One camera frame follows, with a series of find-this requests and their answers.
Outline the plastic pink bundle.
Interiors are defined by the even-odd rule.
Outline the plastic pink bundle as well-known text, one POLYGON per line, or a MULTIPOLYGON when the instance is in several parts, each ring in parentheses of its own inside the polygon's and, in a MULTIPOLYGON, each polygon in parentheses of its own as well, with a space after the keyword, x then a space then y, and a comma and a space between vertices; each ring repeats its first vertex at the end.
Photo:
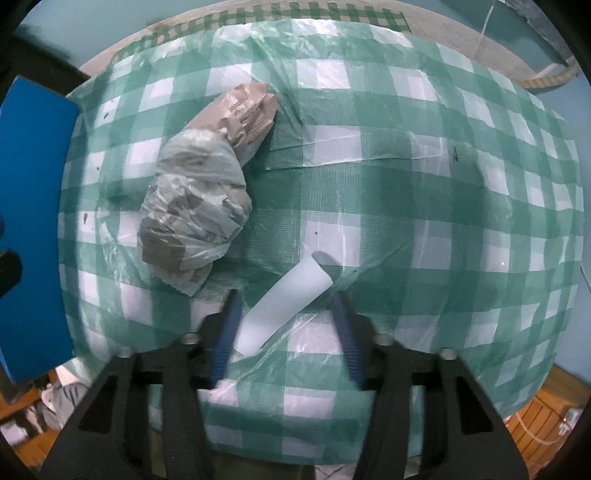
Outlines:
POLYGON ((193 296, 252 212, 242 168, 273 128, 276 96, 244 83, 206 105, 161 148, 141 205, 140 259, 193 296))

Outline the grey striped clothing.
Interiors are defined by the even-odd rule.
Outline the grey striped clothing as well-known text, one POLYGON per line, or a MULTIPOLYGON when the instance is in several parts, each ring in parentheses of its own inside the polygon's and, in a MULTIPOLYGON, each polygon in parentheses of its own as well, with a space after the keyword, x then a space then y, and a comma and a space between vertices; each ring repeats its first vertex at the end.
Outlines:
POLYGON ((1 369, 1 434, 10 446, 19 446, 47 431, 59 432, 87 391, 64 366, 21 384, 1 369))

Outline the orange wooden crate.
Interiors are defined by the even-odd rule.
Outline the orange wooden crate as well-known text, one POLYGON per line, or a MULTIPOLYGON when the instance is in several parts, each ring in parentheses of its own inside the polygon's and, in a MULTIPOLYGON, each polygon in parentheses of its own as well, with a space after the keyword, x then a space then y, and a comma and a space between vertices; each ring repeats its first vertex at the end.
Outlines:
POLYGON ((530 479, 553 460, 568 439, 572 427, 567 423, 567 412, 572 407, 579 404, 541 389, 527 405, 506 419, 505 426, 530 479))

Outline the teal checkered plastic tablecloth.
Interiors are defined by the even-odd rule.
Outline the teal checkered plastic tablecloth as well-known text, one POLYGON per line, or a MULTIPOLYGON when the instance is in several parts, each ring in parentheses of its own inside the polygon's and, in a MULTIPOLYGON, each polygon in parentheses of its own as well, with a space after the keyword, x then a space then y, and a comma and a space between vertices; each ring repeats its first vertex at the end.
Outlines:
POLYGON ((71 98, 58 241, 81 381, 197 327, 229 289, 256 304, 318 253, 377 330, 456 349, 502 417, 542 386, 577 293, 583 189, 565 120, 502 74, 386 28, 300 19, 140 51, 71 98), (245 166, 252 214, 188 297, 140 260, 140 207, 165 142, 249 81, 279 103, 245 166))

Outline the blue cardboard box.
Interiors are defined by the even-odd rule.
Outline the blue cardboard box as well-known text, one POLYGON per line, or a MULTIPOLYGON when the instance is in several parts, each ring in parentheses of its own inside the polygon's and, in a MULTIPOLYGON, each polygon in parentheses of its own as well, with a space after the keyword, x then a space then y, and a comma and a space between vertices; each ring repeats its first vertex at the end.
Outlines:
POLYGON ((14 384, 70 360, 58 210, 77 105, 24 77, 1 105, 1 364, 14 384))

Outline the green beige checkered cloth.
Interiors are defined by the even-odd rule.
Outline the green beige checkered cloth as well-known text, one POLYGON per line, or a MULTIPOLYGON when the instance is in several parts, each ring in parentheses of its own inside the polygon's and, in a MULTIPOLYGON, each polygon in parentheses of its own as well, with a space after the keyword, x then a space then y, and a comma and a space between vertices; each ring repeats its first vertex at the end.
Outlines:
POLYGON ((230 25, 293 19, 335 20, 365 23, 393 31, 411 33, 405 15, 387 7, 362 5, 359 2, 293 1, 266 5, 231 7, 218 12, 201 14, 196 19, 169 26, 156 26, 129 45, 120 48, 111 58, 114 64, 134 54, 199 32, 217 30, 230 25))

